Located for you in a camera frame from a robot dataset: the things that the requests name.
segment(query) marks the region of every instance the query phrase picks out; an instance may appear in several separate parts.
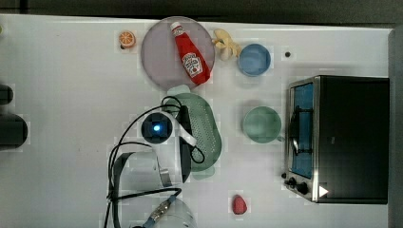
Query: blue bowl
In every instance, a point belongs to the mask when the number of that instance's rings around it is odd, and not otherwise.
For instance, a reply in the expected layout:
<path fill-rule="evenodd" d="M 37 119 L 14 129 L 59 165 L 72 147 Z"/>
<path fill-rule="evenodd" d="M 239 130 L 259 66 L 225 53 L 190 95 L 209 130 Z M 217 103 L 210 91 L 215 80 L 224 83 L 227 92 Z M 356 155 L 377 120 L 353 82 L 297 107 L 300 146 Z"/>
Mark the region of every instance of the blue bowl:
<path fill-rule="evenodd" d="M 240 52 L 240 71 L 248 76 L 259 76 L 270 66 L 272 59 L 266 47 L 258 44 L 246 46 Z"/>

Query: oven knob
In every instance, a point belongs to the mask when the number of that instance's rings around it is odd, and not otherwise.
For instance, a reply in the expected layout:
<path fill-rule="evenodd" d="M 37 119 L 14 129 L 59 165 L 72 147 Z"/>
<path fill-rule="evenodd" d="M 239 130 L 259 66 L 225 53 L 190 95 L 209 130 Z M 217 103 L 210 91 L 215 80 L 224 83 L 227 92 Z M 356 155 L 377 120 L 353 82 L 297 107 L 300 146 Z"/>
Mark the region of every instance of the oven knob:
<path fill-rule="evenodd" d="M 305 195 L 308 193 L 308 185 L 306 182 L 302 182 L 296 185 L 297 190 L 300 194 Z"/>
<path fill-rule="evenodd" d="M 297 181 L 294 178 L 290 178 L 289 180 L 286 180 L 284 183 L 290 186 L 290 188 L 295 188 Z"/>

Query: orange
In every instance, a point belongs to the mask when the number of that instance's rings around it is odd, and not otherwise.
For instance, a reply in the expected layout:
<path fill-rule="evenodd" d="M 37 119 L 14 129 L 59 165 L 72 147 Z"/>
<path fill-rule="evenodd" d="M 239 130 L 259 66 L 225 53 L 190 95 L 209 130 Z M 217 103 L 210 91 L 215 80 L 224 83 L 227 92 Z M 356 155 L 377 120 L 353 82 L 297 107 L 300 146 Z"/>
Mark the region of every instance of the orange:
<path fill-rule="evenodd" d="M 136 44 L 136 37 L 133 32 L 125 30 L 119 35 L 119 42 L 122 48 L 132 48 Z"/>

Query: ketchup bottle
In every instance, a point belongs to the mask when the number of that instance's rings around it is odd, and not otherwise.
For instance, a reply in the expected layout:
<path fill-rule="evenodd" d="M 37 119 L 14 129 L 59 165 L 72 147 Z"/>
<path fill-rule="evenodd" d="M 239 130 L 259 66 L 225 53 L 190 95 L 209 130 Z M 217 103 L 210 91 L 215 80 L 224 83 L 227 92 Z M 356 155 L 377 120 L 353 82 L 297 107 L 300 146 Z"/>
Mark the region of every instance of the ketchup bottle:
<path fill-rule="evenodd" d="M 173 23 L 171 29 L 187 75 L 196 85 L 205 83 L 210 78 L 210 69 L 198 48 L 190 40 L 187 33 L 183 31 L 179 22 Z"/>

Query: white cap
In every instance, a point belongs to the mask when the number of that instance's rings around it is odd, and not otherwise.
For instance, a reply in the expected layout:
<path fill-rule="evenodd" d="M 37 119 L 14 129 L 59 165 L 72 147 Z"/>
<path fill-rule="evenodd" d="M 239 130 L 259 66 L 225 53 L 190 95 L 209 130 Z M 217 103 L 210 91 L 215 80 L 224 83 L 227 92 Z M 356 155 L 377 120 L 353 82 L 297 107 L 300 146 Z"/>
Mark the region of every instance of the white cap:
<path fill-rule="evenodd" d="M 178 27 L 178 26 L 180 26 L 181 25 L 181 23 L 179 23 L 179 22 L 174 22 L 174 23 L 172 23 L 172 25 L 171 25 L 171 30 L 173 30 L 174 28 L 176 28 L 176 27 Z"/>

